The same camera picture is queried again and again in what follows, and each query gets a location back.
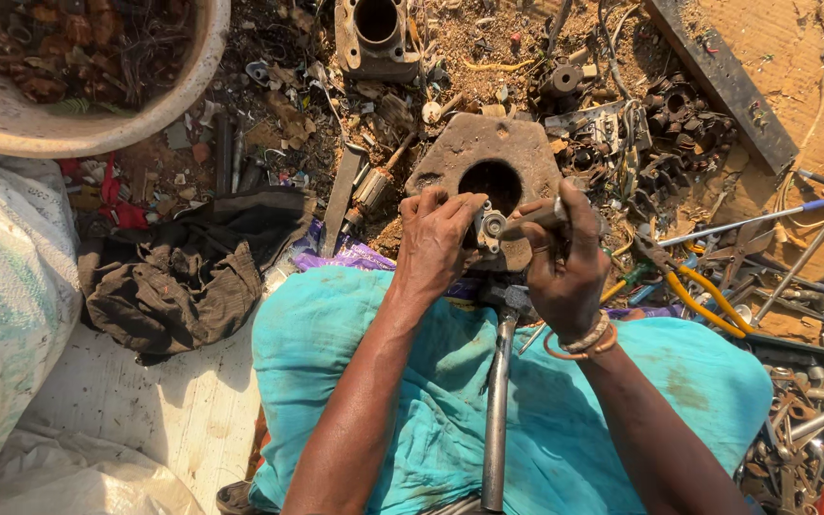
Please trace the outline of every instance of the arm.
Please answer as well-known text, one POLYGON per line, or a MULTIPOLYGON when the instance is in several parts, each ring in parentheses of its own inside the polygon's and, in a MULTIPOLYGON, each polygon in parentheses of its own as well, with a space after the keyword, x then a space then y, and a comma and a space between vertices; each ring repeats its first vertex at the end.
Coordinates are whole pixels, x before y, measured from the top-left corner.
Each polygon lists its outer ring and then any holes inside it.
MULTIPOLYGON (((567 343, 587 334, 599 320, 598 298, 609 258, 599 249, 587 198, 566 181, 561 181, 559 194, 571 228, 553 235, 536 224, 524 224, 533 250, 526 281, 533 306, 567 343), (556 251, 565 240, 570 248, 562 264, 556 262, 556 251)), ((531 212, 541 202, 523 206, 515 216, 531 212)), ((748 513, 721 464, 619 345, 578 364, 600 401, 615 450, 648 513, 748 513)))
POLYGON ((383 303, 298 460, 282 515, 362 513, 393 439, 397 392, 429 306, 463 274, 466 229, 487 197, 441 188, 402 202, 403 238, 383 303))

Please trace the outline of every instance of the yellow-handled pliers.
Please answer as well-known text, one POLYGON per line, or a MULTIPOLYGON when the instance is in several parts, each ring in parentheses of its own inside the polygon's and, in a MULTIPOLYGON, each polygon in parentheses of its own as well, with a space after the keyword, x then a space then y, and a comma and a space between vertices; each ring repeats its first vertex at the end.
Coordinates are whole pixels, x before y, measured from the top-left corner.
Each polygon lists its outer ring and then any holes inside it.
POLYGON ((703 275, 695 272, 693 269, 685 265, 681 265, 680 263, 676 263, 676 261, 670 256, 670 253, 663 250, 663 248, 660 247, 656 241, 650 237, 635 234, 635 247, 641 252, 641 254, 650 259, 661 272, 663 272, 663 278, 667 280, 667 284, 670 289, 673 290, 682 302, 685 303, 691 310, 703 316, 708 322, 717 325, 720 329, 723 329, 737 338, 743 338, 746 334, 754 331, 754 329, 752 329, 746 321, 742 320, 742 317, 740 317, 736 310, 733 309, 733 306, 727 302, 727 299, 723 297, 721 291, 714 286, 713 283, 704 278, 703 275), (685 287, 682 286, 680 278, 677 276, 677 272, 700 284, 707 293, 711 294, 711 297, 714 298, 721 310, 727 313, 727 316, 736 325, 732 325, 729 322, 720 319, 720 317, 716 314, 704 309, 701 304, 695 302, 685 287))

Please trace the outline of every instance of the hand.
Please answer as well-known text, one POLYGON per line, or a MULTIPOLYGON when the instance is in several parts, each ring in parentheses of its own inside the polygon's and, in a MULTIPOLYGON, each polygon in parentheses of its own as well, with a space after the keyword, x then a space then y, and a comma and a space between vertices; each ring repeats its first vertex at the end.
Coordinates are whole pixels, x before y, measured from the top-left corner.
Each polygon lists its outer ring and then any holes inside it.
POLYGON ((407 301, 427 309, 464 273, 464 263, 478 252, 464 252, 463 240, 488 195, 429 186, 399 205, 403 237, 390 288, 407 301))
MULTIPOLYGON (((600 249, 596 216, 587 197, 568 181, 558 183, 558 194, 571 220, 570 227, 550 232, 539 224, 523 225, 533 251, 526 284, 533 307, 562 343, 570 343, 589 333, 599 319, 609 258, 600 249), (557 262, 559 254, 565 256, 564 264, 557 262)), ((511 218, 551 203, 551 199, 543 199, 522 205, 511 218)))

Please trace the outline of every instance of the bracelet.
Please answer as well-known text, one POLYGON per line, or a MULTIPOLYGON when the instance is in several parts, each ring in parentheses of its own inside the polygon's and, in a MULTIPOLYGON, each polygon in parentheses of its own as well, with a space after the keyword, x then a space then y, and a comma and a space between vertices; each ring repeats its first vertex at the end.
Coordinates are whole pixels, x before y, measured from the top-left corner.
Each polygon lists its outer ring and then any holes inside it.
POLYGON ((546 349, 546 352, 552 357, 557 357, 558 359, 563 359, 565 361, 579 361, 583 359, 589 359, 591 357, 596 357, 598 354, 604 353, 607 350, 611 349, 615 344, 618 343, 618 334, 619 331, 615 328, 612 323, 609 324, 603 331, 603 334, 600 338, 601 343, 596 343, 593 348, 590 348, 587 352, 581 352, 579 354, 563 354, 560 352, 556 352, 548 347, 548 339, 552 336, 552 332, 549 331, 546 334, 546 338, 542 341, 542 346, 546 349))
POLYGON ((600 338, 602 337, 602 334, 606 332, 607 327, 609 327, 609 313, 606 312, 606 310, 600 310, 600 320, 596 322, 596 325, 589 331, 589 333, 585 334, 579 340, 571 342, 570 344, 561 345, 561 342, 559 341, 558 346, 567 350, 567 352, 571 354, 583 352, 600 341, 600 338))

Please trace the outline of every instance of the turquoise cloth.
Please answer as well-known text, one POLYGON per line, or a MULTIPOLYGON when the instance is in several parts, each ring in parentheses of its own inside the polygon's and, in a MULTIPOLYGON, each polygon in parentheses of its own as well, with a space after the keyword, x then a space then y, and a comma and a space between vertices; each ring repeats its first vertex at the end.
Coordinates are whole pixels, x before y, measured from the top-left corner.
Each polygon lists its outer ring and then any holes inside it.
MULTIPOLYGON (((282 505, 301 450, 392 277, 315 268, 292 275, 261 305, 253 356, 271 441, 250 490, 254 506, 282 505)), ((616 323, 628 355, 732 472, 771 404, 759 362, 697 323, 616 323)), ((495 325, 491 309, 460 310, 443 299, 431 307, 403 376, 393 443, 367 513, 414 514, 480 488, 495 325)), ((530 334, 517 331, 515 348, 530 334)), ((645 512, 589 384, 573 362, 549 356, 541 340, 511 364, 505 512, 645 512)))

